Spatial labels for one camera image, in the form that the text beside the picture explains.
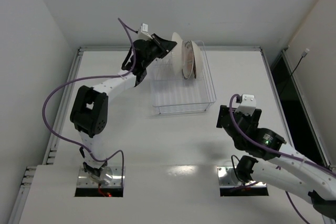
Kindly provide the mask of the flower pattern plate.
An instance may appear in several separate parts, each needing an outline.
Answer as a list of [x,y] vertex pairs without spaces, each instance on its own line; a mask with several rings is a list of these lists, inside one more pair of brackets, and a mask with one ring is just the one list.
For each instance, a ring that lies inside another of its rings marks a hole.
[[203,71],[203,59],[200,47],[192,41],[193,53],[194,53],[194,78],[199,79]]
[[176,46],[171,51],[173,72],[177,76],[179,73],[183,76],[184,66],[184,44],[185,42],[176,32],[172,35],[172,41],[176,42]]

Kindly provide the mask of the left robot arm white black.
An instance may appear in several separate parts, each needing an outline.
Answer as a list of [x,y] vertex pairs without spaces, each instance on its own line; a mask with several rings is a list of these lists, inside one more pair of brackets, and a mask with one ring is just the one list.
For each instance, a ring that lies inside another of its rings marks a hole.
[[107,126],[110,102],[127,89],[138,86],[146,77],[147,67],[155,60],[167,56],[177,42],[156,34],[133,42],[121,70],[115,78],[108,78],[95,86],[81,86],[70,113],[70,121],[79,132],[82,146],[83,169],[91,179],[101,185],[112,181],[112,169],[103,152],[101,133]]

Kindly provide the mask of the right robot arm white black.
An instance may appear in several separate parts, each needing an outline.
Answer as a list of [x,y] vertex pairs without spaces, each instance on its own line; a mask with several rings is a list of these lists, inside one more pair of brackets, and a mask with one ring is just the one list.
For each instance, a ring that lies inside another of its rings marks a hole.
[[335,219],[335,173],[300,154],[276,132],[259,128],[261,110],[221,105],[217,128],[247,154],[231,169],[234,184],[263,182],[300,197],[323,216]]

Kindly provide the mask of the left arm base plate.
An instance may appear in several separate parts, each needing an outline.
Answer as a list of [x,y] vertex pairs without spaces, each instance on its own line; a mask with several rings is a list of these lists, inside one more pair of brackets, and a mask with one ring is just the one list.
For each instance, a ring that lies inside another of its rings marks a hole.
[[78,173],[75,197],[123,197],[125,167],[107,166],[100,177],[90,175],[84,168]]

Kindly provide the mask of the orange sunburst glass plate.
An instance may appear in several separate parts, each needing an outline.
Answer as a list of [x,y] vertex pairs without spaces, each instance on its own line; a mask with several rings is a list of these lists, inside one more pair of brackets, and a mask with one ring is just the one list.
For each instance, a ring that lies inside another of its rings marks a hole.
[[187,41],[183,46],[183,67],[182,74],[184,79],[189,79],[193,76],[195,69],[195,56],[193,42]]

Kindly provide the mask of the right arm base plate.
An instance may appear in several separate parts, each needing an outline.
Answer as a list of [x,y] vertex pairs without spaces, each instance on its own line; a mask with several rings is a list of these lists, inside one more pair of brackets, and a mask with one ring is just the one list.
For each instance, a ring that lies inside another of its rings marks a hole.
[[217,175],[221,197],[256,197],[269,196],[267,184],[251,180],[240,182],[232,166],[218,166]]

